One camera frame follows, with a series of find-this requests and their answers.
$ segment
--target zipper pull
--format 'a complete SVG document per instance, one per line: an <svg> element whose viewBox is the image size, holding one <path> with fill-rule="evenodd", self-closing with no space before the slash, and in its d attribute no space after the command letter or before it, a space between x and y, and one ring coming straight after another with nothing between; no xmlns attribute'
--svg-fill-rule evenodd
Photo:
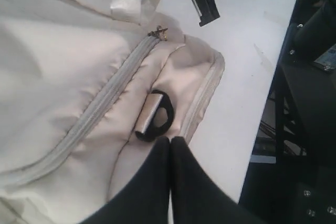
<svg viewBox="0 0 336 224"><path fill-rule="evenodd" d="M167 41L167 35L165 34L165 32L168 30L168 28L162 28L162 26L158 26L156 28L156 31L151 31L150 33L148 33L148 36L153 36L156 37L160 40L164 40Z"/></svg>

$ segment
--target table surface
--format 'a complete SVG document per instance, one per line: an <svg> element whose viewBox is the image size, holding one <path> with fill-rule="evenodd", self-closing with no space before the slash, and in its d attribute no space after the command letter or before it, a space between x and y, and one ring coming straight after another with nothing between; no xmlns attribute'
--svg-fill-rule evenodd
<svg viewBox="0 0 336 224"><path fill-rule="evenodd" d="M296 0L216 0L221 18L198 26L190 0L159 12L220 51L226 69L190 147L210 178L238 201L279 52Z"/></svg>

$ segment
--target bag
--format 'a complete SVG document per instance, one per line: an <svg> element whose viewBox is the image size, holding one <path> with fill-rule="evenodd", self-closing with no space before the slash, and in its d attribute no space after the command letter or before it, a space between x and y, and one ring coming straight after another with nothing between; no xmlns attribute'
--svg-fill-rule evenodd
<svg viewBox="0 0 336 224"><path fill-rule="evenodd" d="M224 71L158 0L75 1L0 0L0 223L91 216L148 156L150 127L190 142Z"/></svg>

